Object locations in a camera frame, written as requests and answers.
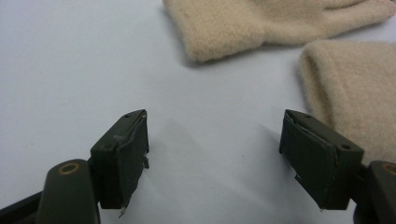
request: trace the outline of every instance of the glove cuff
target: glove cuff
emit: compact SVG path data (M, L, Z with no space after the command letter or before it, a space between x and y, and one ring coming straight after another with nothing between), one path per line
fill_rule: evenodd
M300 58L315 117L366 150L364 163L396 162L396 43L317 41Z

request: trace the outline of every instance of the metal pivot hole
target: metal pivot hole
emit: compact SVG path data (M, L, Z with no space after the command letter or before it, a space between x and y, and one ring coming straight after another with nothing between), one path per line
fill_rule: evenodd
M79 164L72 162L72 163L67 163L63 165L61 168L59 168L59 174L61 175L70 175L77 171L79 168Z

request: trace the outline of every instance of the white table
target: white table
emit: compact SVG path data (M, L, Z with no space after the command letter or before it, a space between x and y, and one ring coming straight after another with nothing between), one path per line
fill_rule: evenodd
M396 41L396 17L335 39ZM0 208L146 108L150 169L102 223L352 223L320 211L278 154L286 108L308 112L302 47L187 60L161 1L0 1Z

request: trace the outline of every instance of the beige fabric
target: beige fabric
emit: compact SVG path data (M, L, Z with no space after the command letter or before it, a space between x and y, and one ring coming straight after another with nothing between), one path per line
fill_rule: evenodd
M389 0L163 0L193 61L263 43L299 45L385 21Z
M300 66L313 115L364 148L364 163L396 162L396 43L317 41Z

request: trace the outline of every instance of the olive green plastic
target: olive green plastic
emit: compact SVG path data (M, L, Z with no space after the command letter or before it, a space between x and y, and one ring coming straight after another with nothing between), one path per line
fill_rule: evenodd
M35 223L100 223L86 161L65 161L49 170Z
M396 223L396 164L372 161L367 183L379 223Z
M347 209L349 177L358 172L363 149L317 119L286 110L279 152L321 209Z
M92 147L90 163L102 208L127 207L148 152L146 110L122 116Z

